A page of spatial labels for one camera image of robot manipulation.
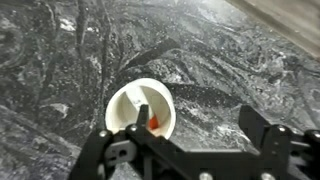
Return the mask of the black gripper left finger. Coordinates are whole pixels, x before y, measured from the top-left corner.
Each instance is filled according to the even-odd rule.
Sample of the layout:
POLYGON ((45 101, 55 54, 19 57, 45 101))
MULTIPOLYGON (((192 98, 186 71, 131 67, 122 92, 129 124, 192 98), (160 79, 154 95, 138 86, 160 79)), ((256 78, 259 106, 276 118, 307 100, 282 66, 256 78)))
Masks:
POLYGON ((152 135, 138 123, 113 134, 107 129, 92 131, 67 180, 110 180, 116 166, 128 163, 143 180, 186 180, 187 170, 179 159, 184 152, 170 140, 152 135))

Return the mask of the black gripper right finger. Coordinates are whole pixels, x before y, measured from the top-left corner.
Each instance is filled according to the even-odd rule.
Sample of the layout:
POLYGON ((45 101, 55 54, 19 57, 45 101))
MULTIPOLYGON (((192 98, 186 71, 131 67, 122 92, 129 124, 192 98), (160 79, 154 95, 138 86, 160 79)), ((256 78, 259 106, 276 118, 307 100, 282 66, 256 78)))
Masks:
POLYGON ((281 124, 270 124, 252 107, 240 108, 239 127, 259 150, 260 180, 299 180, 289 169, 296 167, 311 180, 320 180, 320 137, 316 129, 302 135, 281 124))

